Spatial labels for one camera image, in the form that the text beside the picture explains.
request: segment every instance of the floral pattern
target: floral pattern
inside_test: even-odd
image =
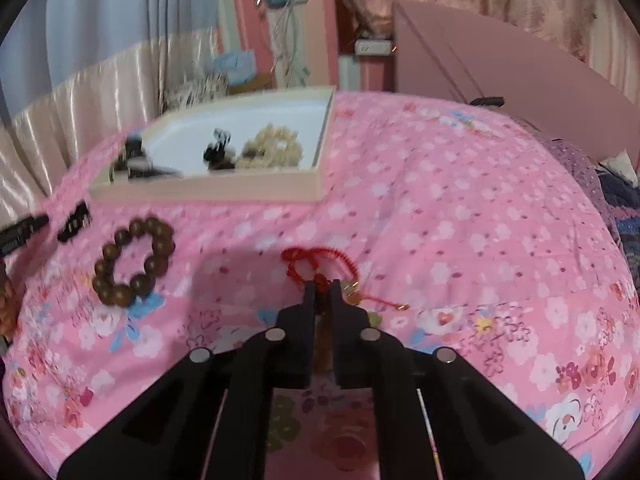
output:
[[[86,186],[121,137],[97,147],[46,204],[93,222],[16,285],[4,402],[32,455],[60,463],[190,349],[238,348],[301,291],[280,251],[330,245],[357,264],[373,326],[423,352],[457,349],[565,446],[592,478],[640,413],[640,307],[626,261],[580,186],[526,131],[480,108],[338,93],[325,199],[312,205],[93,203]],[[128,310],[100,304],[106,238],[153,212],[174,226],[170,271]],[[127,246],[116,280],[142,266]],[[345,278],[338,267],[323,269]],[[317,376],[274,394],[268,479],[377,478],[370,391]]]

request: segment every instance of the curtain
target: curtain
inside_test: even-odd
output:
[[[0,45],[0,224],[105,137],[212,72],[217,0],[29,0]]]

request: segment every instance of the red string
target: red string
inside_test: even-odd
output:
[[[316,284],[316,288],[319,292],[324,293],[328,291],[330,282],[326,278],[326,276],[322,274],[322,272],[320,272],[321,269],[318,262],[318,256],[325,256],[334,260],[341,261],[351,274],[350,281],[353,283],[360,282],[360,273],[358,272],[358,267],[345,253],[338,249],[334,249],[331,247],[311,247],[309,249],[305,249],[303,247],[290,247],[288,249],[284,249],[280,253],[280,257],[284,262],[287,263],[287,276],[289,276],[294,282],[298,283],[299,285],[304,285],[306,280],[302,276],[300,276],[300,274],[296,270],[296,263],[306,261],[314,271],[313,281]],[[397,310],[405,310],[409,308],[408,305],[392,303],[391,301],[382,300],[381,298],[377,298],[369,294],[361,294],[361,298],[363,300],[374,301],[376,303],[392,306]]]

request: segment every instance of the silver rivet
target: silver rivet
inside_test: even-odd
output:
[[[438,348],[436,357],[443,363],[452,363],[456,360],[456,351],[451,348]]]
[[[281,328],[270,328],[264,333],[269,341],[282,341],[287,333]]]
[[[194,363],[204,363],[211,357],[211,352],[207,348],[194,348],[189,354],[189,359]]]
[[[377,341],[380,339],[380,330],[375,328],[365,328],[360,332],[360,339],[363,341]]]

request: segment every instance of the brown bead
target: brown bead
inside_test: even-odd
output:
[[[136,238],[140,238],[145,235],[145,221],[142,218],[134,218],[129,223],[129,233],[134,235]]]
[[[146,217],[145,220],[145,232],[152,235],[154,233],[154,230],[156,228],[156,226],[158,224],[161,224],[162,222],[160,221],[159,218],[155,217],[155,216],[148,216]]]
[[[120,228],[113,235],[113,239],[118,247],[124,247],[131,243],[132,237],[128,229]]]
[[[129,282],[131,290],[143,300],[154,290],[156,280],[146,274],[136,274]]]
[[[160,222],[154,227],[152,235],[158,238],[172,238],[174,236],[174,228],[165,222]]]
[[[169,268],[169,258],[152,254],[145,260],[145,272],[151,278],[161,278]]]
[[[105,288],[111,288],[113,282],[110,276],[95,276],[94,279],[92,279],[91,285],[96,292],[100,292]]]
[[[98,298],[100,298],[100,301],[102,302],[102,304],[105,304],[106,306],[111,306],[113,304],[113,289],[109,287],[109,288],[103,288],[99,290]]]
[[[171,256],[175,251],[175,243],[171,238],[154,237],[151,248],[156,256]]]
[[[120,248],[111,242],[102,246],[102,256],[105,260],[114,262],[120,257]]]
[[[110,260],[98,260],[94,265],[95,275],[111,277],[113,274],[113,262]]]
[[[128,285],[116,285],[111,289],[111,293],[113,294],[113,303],[117,306],[131,306],[133,300],[136,299]]]

